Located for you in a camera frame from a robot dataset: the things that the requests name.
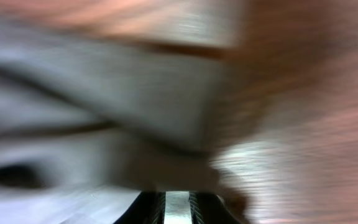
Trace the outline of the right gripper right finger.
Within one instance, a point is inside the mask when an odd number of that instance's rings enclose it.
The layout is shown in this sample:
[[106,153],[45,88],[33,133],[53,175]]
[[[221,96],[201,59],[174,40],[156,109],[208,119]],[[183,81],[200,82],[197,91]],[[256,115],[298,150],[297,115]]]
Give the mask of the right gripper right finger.
[[192,224],[243,224],[215,194],[190,192],[188,201]]

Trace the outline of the grey shorts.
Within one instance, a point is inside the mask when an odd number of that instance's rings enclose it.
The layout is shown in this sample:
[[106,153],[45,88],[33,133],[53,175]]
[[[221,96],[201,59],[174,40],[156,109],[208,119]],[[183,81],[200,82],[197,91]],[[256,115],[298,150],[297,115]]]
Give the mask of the grey shorts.
[[0,223],[114,223],[141,192],[245,198],[211,165],[227,65],[0,16]]

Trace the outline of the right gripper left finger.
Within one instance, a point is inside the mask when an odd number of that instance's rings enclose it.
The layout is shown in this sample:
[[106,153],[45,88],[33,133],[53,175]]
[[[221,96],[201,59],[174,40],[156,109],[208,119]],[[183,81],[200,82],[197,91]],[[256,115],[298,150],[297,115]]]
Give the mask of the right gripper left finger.
[[163,224],[166,193],[141,192],[114,224]]

